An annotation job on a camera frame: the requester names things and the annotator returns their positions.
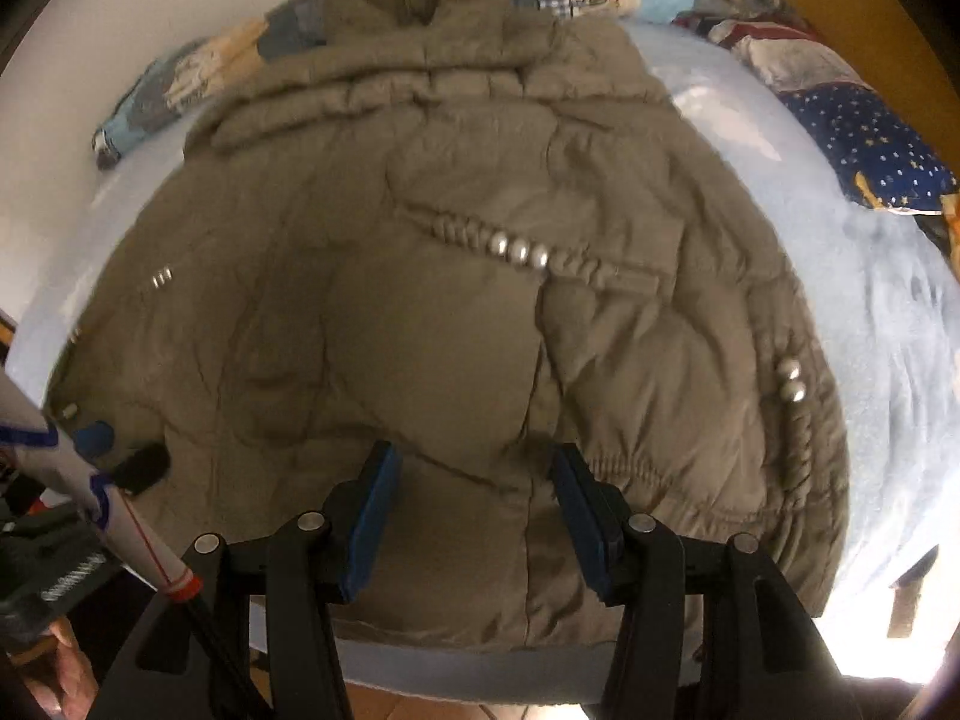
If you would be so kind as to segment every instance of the white wall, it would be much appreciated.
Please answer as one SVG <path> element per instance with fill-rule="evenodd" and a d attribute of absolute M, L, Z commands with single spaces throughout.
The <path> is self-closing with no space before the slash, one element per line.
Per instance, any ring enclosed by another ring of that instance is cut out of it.
<path fill-rule="evenodd" d="M 0 310 L 19 320 L 93 197 L 90 136 L 159 53 L 283 0 L 53 0 L 0 74 Z"/>

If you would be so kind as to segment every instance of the olive green jacket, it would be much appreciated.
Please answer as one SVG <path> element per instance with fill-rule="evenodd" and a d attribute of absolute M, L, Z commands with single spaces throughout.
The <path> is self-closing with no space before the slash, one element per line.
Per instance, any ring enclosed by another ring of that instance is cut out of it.
<path fill-rule="evenodd" d="M 678 533 L 756 533 L 822 608 L 847 522 L 832 375 L 770 224 L 626 34 L 510 0 L 325 5 L 328 47 L 195 127 L 53 395 L 118 456 L 167 443 L 157 530 L 263 536 L 384 437 L 397 504 L 339 635 L 612 640 L 547 475 L 576 442 Z"/>

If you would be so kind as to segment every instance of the black metal bracket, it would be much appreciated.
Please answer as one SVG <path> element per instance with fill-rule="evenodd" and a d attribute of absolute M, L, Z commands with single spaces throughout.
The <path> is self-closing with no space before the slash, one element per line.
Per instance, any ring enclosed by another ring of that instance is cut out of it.
<path fill-rule="evenodd" d="M 681 538 L 597 482 L 574 445 L 552 478 L 584 580 L 623 621 L 599 720 L 674 720 L 683 599 L 704 597 L 697 720 L 859 720 L 827 646 L 750 533 Z"/>
<path fill-rule="evenodd" d="M 121 568 L 74 504 L 0 522 L 0 649 L 29 649 Z"/>
<path fill-rule="evenodd" d="M 207 533 L 184 561 L 200 597 L 157 596 L 124 644 L 90 720 L 352 720 L 326 604 L 347 603 L 370 579 L 400 455 L 378 442 L 356 480 L 276 533 L 227 544 Z M 272 707 L 248 673 L 248 603 L 267 596 Z"/>

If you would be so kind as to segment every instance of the red stripe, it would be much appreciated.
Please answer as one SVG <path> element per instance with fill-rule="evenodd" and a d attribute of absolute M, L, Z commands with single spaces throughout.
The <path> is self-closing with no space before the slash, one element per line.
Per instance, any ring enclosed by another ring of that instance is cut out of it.
<path fill-rule="evenodd" d="M 203 580 L 194 574 L 190 577 L 190 581 L 186 584 L 186 587 L 180 590 L 174 590 L 173 592 L 168 592 L 167 598 L 169 598 L 175 604 L 185 604 L 191 598 L 197 597 L 202 589 Z"/>
<path fill-rule="evenodd" d="M 732 49 L 745 37 L 752 37 L 757 40 L 809 40 L 813 43 L 820 41 L 815 35 L 803 30 L 792 28 L 792 26 L 783 26 L 778 23 L 770 22 L 737 22 L 722 41 L 720 46 L 725 49 Z"/>
<path fill-rule="evenodd" d="M 127 503 L 127 498 L 120 490 L 117 490 L 117 497 L 123 501 L 123 505 L 127 508 L 128 514 L 130 514 L 130 519 L 133 520 L 133 524 L 136 525 L 136 531 L 140 533 L 140 538 L 142 539 L 144 545 L 147 547 L 147 551 L 150 553 L 150 557 L 154 559 L 154 565 L 157 567 L 157 570 L 160 571 L 160 576 L 163 577 L 163 581 L 166 586 L 170 586 L 170 577 L 167 576 L 167 572 L 163 570 L 163 566 L 160 564 L 160 561 L 157 560 L 157 553 L 154 552 L 154 548 L 150 543 L 150 539 L 147 538 L 146 533 L 143 532 L 143 528 L 140 526 L 140 521 L 136 518 L 136 514 L 133 513 L 133 509 L 130 508 L 130 504 Z"/>
<path fill-rule="evenodd" d="M 171 581 L 170 586 L 168 586 L 164 592 L 176 592 L 181 588 L 182 584 L 186 584 L 188 581 L 190 581 L 190 577 L 192 576 L 193 574 L 191 573 L 190 569 L 184 565 L 184 573 L 179 575 L 179 579 L 176 581 Z"/>

